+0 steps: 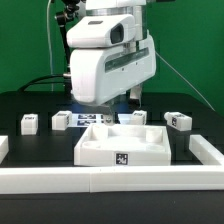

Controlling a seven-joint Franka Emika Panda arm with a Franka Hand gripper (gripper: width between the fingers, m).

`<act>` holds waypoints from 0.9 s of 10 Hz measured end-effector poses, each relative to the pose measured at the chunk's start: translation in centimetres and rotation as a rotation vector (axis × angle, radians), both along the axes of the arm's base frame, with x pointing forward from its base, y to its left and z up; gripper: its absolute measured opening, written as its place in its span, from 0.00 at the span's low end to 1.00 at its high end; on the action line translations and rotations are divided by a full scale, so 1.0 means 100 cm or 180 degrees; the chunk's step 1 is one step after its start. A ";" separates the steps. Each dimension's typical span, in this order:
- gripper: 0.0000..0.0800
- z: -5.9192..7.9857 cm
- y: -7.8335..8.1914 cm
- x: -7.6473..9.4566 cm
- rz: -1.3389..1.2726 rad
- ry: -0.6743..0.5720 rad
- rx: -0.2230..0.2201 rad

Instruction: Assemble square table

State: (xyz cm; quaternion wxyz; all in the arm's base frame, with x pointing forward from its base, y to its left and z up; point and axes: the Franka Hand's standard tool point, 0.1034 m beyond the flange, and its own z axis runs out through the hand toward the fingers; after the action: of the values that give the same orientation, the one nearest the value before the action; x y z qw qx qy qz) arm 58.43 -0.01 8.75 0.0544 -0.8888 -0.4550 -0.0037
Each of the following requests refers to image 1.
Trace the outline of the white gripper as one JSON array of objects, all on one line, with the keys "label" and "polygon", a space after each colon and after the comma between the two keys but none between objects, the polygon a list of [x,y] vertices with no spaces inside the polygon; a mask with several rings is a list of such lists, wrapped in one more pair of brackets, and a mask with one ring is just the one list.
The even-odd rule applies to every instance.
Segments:
[{"label": "white gripper", "polygon": [[130,90],[130,101],[141,103],[141,83],[156,71],[154,41],[151,35],[139,42],[136,52],[126,54],[120,45],[106,49],[74,50],[70,58],[72,91],[80,104],[103,104],[105,125],[114,124],[111,105],[104,104]]}]

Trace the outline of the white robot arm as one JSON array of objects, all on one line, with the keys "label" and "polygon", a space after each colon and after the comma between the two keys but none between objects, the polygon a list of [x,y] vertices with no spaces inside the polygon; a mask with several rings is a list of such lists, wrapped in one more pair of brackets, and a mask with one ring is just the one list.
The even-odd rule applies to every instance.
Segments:
[{"label": "white robot arm", "polygon": [[86,15],[67,33],[72,93],[86,106],[109,104],[156,72],[146,0],[86,0]]}]

